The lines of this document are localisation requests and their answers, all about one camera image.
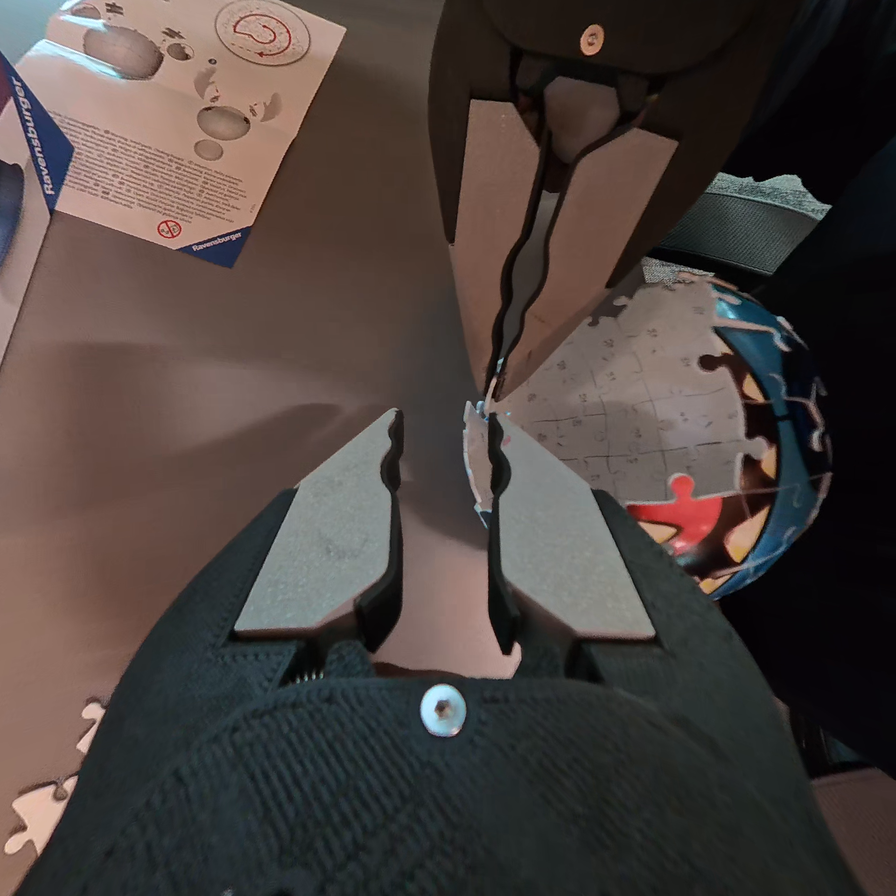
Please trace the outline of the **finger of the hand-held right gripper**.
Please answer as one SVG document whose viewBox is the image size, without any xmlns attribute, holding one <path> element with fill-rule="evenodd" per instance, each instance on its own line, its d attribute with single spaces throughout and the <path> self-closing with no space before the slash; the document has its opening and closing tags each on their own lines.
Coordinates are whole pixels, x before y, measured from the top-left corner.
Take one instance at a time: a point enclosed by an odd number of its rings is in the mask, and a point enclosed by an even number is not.
<svg viewBox="0 0 896 896">
<path fill-rule="evenodd" d="M 469 365 L 479 395 L 502 339 L 502 275 L 520 240 L 539 170 L 540 149 L 509 102 L 469 103 L 454 242 L 450 255 Z"/>
<path fill-rule="evenodd" d="M 641 128 L 584 151 L 558 200 L 546 241 L 543 284 L 509 349 L 497 400 L 521 386 L 589 316 L 678 149 Z"/>
</svg>

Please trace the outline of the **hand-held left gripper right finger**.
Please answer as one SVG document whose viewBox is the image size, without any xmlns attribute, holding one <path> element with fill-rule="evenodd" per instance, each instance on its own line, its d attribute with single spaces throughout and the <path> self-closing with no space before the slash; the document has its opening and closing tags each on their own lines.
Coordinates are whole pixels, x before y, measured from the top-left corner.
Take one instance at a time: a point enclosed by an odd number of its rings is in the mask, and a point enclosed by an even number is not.
<svg viewBox="0 0 896 896">
<path fill-rule="evenodd" d="M 587 483 L 509 419 L 488 420 L 488 616 L 503 654 L 548 639 L 645 643 L 656 631 Z"/>
</svg>

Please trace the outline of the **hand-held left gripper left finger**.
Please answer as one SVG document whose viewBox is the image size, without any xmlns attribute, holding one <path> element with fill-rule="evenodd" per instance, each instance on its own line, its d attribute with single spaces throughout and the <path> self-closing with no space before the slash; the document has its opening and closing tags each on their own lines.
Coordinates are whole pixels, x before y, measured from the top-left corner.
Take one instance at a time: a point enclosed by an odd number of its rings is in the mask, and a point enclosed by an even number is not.
<svg viewBox="0 0 896 896">
<path fill-rule="evenodd" d="M 358 639 L 377 651 L 402 605 L 397 492 L 404 444 L 389 409 L 297 485 L 233 632 L 242 639 Z"/>
</svg>

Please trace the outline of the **blue white puzzle ball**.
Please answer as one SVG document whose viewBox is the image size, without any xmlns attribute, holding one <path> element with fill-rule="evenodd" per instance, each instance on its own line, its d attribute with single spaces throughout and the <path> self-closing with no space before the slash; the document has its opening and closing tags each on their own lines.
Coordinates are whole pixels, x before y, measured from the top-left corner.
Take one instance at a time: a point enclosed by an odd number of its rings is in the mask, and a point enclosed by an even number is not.
<svg viewBox="0 0 896 896">
<path fill-rule="evenodd" d="M 616 499 L 718 600 L 818 515 L 833 478 L 826 390 L 791 324 L 714 277 L 681 272 L 613 305 L 505 399 L 468 406 L 476 512 L 487 527 L 493 411 Z"/>
</svg>

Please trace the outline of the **white puzzle pieces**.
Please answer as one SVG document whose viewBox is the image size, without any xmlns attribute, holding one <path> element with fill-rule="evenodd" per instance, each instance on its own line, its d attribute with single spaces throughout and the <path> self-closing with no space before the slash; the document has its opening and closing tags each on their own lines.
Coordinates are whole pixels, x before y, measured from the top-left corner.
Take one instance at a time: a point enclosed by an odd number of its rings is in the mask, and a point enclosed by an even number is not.
<svg viewBox="0 0 896 896">
<path fill-rule="evenodd" d="M 86 728 L 74 747 L 80 757 L 79 765 L 83 765 L 84 757 L 91 748 L 98 725 L 106 714 L 107 704 L 107 699 L 94 698 L 82 709 L 81 718 Z M 71 800 L 80 772 L 81 768 L 77 767 L 70 773 L 34 785 L 17 795 L 11 803 L 17 827 L 3 843 L 6 856 L 17 855 L 27 847 L 36 856 L 42 853 Z"/>
</svg>

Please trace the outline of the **colourful cardboard puzzle box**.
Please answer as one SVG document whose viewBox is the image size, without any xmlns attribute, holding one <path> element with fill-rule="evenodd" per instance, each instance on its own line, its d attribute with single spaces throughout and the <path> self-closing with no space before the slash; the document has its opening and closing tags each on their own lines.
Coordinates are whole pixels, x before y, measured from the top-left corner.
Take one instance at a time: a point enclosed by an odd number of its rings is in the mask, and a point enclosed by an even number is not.
<svg viewBox="0 0 896 896">
<path fill-rule="evenodd" d="M 73 145 L 1 57 L 1 357 L 5 357 Z"/>
</svg>

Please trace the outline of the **white instruction leaflet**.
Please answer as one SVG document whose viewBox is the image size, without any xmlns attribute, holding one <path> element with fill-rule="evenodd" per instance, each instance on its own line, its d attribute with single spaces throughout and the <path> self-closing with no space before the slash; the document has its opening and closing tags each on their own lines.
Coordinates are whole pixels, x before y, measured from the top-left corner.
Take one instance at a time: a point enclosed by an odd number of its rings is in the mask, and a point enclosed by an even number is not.
<svg viewBox="0 0 896 896">
<path fill-rule="evenodd" d="M 232 267 L 346 30 L 286 2 L 65 2 L 18 72 L 61 211 Z"/>
</svg>

